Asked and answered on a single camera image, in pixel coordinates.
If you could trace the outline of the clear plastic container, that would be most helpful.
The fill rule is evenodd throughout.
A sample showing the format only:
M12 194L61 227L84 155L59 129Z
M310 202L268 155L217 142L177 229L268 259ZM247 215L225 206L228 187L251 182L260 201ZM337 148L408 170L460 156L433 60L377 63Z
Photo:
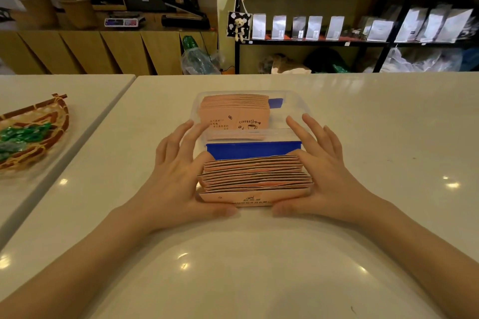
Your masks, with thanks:
M196 96L193 102L190 118L195 123L201 123L198 115L198 107L204 97L216 94L230 93L264 94L268 95L269 98L283 98L284 102L281 108L270 110L269 127L267 129L212 131L209 127L199 138L199 144L201 149L203 150L207 150L207 143L300 141L300 139L295 135L295 133L286 123L286 118L288 116L291 116L305 129L308 129L308 127L302 121L302 115L305 113L309 113L309 108L307 104L296 92L288 90L238 90L201 92Z

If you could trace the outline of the person's left forearm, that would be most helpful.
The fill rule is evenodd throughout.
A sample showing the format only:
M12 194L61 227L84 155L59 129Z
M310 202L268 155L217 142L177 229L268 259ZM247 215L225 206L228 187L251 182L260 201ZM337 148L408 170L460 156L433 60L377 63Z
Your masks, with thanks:
M141 212L118 207L87 236L0 302L0 319L76 319L150 232Z

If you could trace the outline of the black heat sealer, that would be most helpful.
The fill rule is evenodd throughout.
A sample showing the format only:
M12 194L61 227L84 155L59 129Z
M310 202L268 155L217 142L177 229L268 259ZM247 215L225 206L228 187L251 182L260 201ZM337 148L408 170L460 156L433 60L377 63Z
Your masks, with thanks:
M166 6L179 9L192 16L168 16L161 17L161 24L163 27L185 28L185 29L199 29L210 30L211 25L207 14L197 10L193 7L187 6L184 3L177 3L171 0L163 0Z

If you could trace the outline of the large white coffee bag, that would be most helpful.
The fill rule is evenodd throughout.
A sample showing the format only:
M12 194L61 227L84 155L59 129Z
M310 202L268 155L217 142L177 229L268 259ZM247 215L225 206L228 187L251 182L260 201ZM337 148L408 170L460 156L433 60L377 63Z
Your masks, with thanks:
M473 9L451 9L434 42L455 43L472 12Z
M415 41L420 43L434 42L451 9L451 4L439 4L435 8L432 8L418 32Z
M395 43L407 43L416 41L416 37L426 20L428 8L410 8L395 38Z

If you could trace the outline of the small white coffee bag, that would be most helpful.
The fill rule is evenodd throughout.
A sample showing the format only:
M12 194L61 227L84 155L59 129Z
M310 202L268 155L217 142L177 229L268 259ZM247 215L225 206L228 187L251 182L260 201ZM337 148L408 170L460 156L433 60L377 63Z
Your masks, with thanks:
M364 34L368 42L386 42L395 22L392 20L374 19L365 27Z

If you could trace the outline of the black pouch with plush bear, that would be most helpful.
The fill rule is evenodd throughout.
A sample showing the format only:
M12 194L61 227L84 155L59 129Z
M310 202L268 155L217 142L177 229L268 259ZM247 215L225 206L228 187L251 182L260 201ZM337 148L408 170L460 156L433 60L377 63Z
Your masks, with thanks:
M244 0L234 0L233 11L229 11L227 23L227 37L242 44L250 41L252 14L248 13Z

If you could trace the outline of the tidy stack of pink cup sleeves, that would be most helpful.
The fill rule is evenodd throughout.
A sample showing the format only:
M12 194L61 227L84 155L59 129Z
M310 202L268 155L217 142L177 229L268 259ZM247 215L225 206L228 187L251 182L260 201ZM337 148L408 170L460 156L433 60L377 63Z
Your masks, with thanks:
M264 94L216 94L206 96L198 107L202 123L212 131L258 130L269 127L269 96Z

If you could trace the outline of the white plastic bags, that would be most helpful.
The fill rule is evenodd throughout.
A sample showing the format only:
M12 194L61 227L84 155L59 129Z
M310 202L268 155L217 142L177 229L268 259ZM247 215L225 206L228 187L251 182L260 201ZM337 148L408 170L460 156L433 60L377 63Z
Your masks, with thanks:
M388 53L380 72L458 72L462 61L463 52L461 49L393 48Z

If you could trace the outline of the black printer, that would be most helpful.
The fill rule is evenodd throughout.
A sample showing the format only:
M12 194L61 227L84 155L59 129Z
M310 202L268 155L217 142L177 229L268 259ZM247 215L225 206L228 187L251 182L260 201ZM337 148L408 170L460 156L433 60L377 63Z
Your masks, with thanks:
M165 4L164 0L123 0L127 11L142 13L174 13L176 8Z

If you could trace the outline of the wooden counter cabinet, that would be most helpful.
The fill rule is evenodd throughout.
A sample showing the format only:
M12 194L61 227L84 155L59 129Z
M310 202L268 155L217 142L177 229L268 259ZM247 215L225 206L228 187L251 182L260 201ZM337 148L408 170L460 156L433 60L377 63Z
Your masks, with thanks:
M199 47L214 53L218 32L164 27L163 14L146 13L140 28L102 26L108 16L97 12L100 26L78 30L65 13L59 27L40 29L26 12L0 21L0 64L15 74L134 74L181 75L183 37L193 36Z

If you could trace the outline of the large blue card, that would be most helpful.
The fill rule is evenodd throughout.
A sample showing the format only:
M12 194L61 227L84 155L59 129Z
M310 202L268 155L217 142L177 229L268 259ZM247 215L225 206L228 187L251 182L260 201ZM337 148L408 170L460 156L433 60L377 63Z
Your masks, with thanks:
M207 151L216 160L237 160L286 155L294 150L301 149L300 141L253 141L207 143Z

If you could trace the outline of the brown and white bundle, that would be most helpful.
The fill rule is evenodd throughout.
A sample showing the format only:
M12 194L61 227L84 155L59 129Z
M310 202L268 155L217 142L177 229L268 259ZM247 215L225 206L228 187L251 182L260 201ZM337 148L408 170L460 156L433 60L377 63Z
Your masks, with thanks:
M311 74L304 64L278 53L266 56L258 64L259 74Z

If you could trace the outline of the row of silver coffee bags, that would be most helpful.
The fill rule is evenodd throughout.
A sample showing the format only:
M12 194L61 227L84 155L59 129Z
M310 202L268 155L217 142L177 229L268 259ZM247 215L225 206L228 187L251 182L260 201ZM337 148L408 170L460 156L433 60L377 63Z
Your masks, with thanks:
M300 15L293 17L289 23L286 15L274 15L269 24L266 14L253 14L250 38L272 41L339 42L345 17L331 16L325 28L323 19L320 15Z

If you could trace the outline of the person's right hand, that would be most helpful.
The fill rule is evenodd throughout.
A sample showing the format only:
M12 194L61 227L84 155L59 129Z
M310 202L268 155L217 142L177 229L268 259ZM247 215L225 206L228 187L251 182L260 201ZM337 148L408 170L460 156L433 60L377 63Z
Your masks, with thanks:
M309 154L305 149L290 153L299 157L313 179L314 189L309 196L291 199L312 199L314 215L362 225L379 212L384 200L366 189L345 167L344 160L336 158L324 126L318 125L320 154Z

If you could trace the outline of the digital kitchen scale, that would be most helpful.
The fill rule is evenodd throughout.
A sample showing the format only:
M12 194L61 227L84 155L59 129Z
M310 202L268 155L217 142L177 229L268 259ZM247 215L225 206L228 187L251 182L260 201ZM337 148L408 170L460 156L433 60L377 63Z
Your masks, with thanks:
M111 12L105 17L105 28L139 29L145 24L145 17L135 12Z

